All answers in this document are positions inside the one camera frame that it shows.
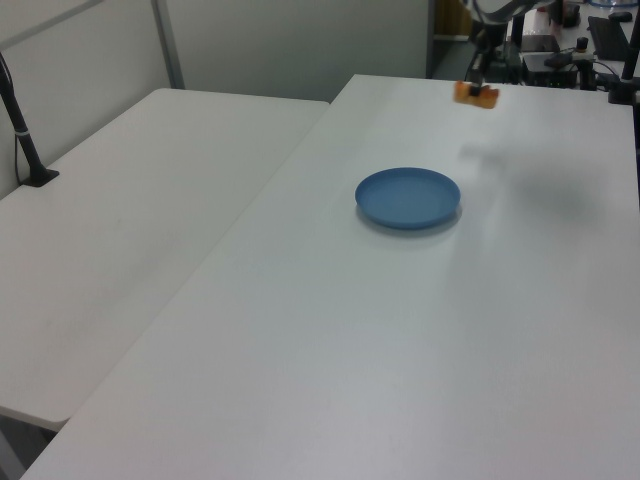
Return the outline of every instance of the white table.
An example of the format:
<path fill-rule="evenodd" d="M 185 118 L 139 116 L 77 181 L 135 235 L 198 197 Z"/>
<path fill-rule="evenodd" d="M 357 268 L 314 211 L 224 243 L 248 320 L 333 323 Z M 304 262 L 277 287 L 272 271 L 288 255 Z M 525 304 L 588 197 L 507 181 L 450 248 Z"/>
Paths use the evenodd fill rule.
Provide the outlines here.
<path fill-rule="evenodd" d="M 631 12 L 633 14 L 633 21 L 621 23 L 622 30 L 627 36 L 627 40 L 631 39 L 631 32 L 633 31 L 633 25 L 638 13 L 637 7 L 631 8 L 603 8 L 595 7 L 590 4 L 580 5 L 580 25 L 573 28 L 559 28 L 555 24 L 549 25 L 549 16 L 546 12 L 531 11 L 525 15 L 525 23 L 523 29 L 523 35 L 554 35 L 558 41 L 560 49 L 572 48 L 576 46 L 576 42 L 580 37 L 587 37 L 589 39 L 588 52 L 595 50 L 595 44 L 591 33 L 587 30 L 589 28 L 588 17 L 600 17 L 607 18 L 613 12 Z M 598 60 L 599 62 L 608 65 L 618 75 L 622 75 L 622 69 L 624 62 L 614 62 L 611 60 Z M 598 72 L 609 73 L 609 70 L 601 65 L 594 65 L 594 69 Z M 640 76 L 640 62 L 636 65 L 634 76 Z"/>
<path fill-rule="evenodd" d="M 159 90 L 0 202 L 0 414 L 59 429 L 327 104 Z"/>
<path fill-rule="evenodd" d="M 451 93 L 355 77 L 24 480 L 635 478 L 631 110 Z M 360 218 L 400 165 L 459 184 L 457 223 Z"/>

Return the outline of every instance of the gray floor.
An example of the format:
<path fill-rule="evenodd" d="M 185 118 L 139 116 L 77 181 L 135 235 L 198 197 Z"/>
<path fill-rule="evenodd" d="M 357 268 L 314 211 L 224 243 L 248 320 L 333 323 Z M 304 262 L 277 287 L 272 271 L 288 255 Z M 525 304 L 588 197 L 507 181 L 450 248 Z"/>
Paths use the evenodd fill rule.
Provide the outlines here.
<path fill-rule="evenodd" d="M 22 477 L 54 435 L 0 415 L 0 480 Z"/>
<path fill-rule="evenodd" d="M 433 78 L 464 80 L 474 47 L 469 42 L 436 40 L 433 43 Z"/>

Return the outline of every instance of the blue plate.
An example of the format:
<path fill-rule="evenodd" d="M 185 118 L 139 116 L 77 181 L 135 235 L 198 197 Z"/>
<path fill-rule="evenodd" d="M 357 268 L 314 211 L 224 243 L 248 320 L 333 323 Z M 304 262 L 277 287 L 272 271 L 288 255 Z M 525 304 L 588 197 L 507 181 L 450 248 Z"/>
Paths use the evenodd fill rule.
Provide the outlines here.
<path fill-rule="evenodd" d="M 432 170 L 392 168 L 365 178 L 356 189 L 356 203 L 380 225 L 417 230 L 451 219 L 460 203 L 460 189 Z"/>

